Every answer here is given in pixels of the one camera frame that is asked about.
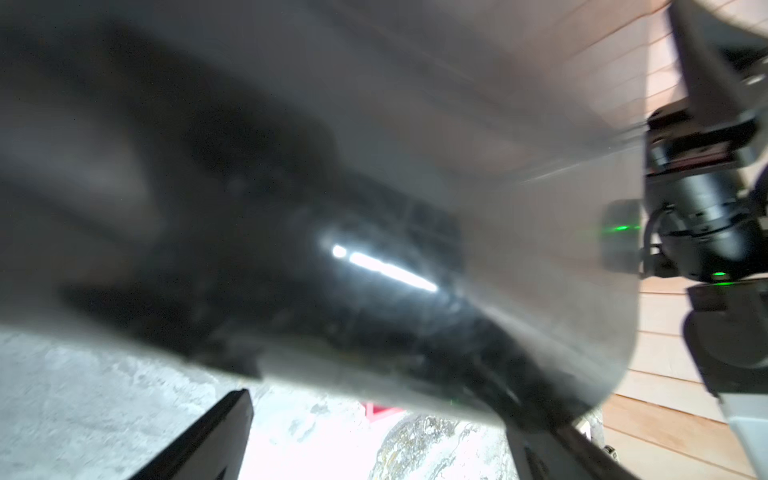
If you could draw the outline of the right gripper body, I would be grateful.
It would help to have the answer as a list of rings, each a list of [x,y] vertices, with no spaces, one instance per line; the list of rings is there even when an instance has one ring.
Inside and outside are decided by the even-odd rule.
[[[767,146],[760,119],[703,127],[680,100],[647,125],[644,276],[735,282],[765,273],[766,189],[742,175]]]

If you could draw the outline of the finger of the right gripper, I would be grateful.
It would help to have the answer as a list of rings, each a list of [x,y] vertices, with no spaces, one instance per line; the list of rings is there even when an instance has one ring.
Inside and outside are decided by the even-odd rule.
[[[762,74],[767,37],[696,1],[672,1],[667,15],[692,117],[708,129],[754,121],[767,105],[767,81],[747,78]]]

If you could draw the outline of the black drawer cabinet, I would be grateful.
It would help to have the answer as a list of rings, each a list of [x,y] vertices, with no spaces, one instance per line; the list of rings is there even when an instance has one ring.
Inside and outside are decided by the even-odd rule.
[[[643,1],[5,1],[1,322],[543,428],[638,323]]]

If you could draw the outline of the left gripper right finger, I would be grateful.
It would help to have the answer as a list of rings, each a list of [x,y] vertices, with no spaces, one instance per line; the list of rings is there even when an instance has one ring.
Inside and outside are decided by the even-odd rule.
[[[519,479],[636,479],[572,425],[534,431],[523,430],[514,423],[505,427]]]

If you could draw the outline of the pink bottom drawer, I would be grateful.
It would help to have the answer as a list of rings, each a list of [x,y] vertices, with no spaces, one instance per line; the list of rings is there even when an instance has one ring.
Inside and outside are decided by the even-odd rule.
[[[367,421],[373,423],[404,412],[402,408],[385,407],[372,402],[362,402]]]

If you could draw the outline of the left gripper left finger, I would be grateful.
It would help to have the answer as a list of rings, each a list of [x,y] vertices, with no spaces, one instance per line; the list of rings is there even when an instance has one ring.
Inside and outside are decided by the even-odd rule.
[[[248,390],[229,392],[132,480],[238,479],[253,414]]]

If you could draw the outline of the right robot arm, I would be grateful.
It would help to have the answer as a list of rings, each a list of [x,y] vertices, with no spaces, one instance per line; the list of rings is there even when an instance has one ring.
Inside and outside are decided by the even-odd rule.
[[[644,277],[692,281],[683,337],[756,475],[767,475],[767,38],[695,1],[667,15],[686,96],[647,121]]]

